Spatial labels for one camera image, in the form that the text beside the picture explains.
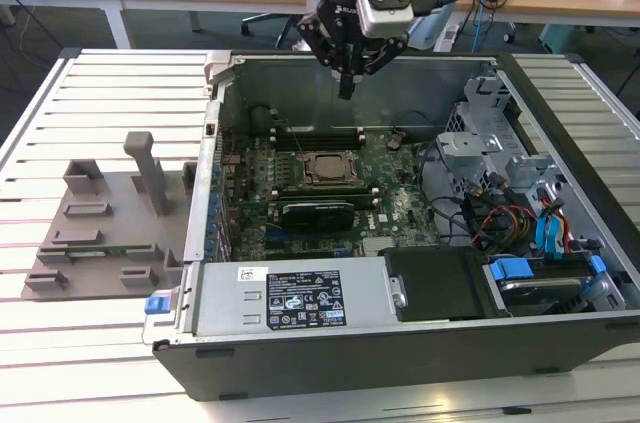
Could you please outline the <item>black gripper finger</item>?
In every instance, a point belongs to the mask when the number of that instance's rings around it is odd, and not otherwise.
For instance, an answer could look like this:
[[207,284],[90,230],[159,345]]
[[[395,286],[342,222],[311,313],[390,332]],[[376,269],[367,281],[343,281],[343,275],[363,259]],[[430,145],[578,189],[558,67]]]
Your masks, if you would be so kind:
[[408,46],[408,36],[402,35],[386,40],[362,39],[353,46],[350,62],[348,98],[363,76],[371,76],[402,54]]
[[302,17],[298,31],[318,61],[332,70],[339,82],[338,97],[349,98],[348,25],[342,14],[332,11]]

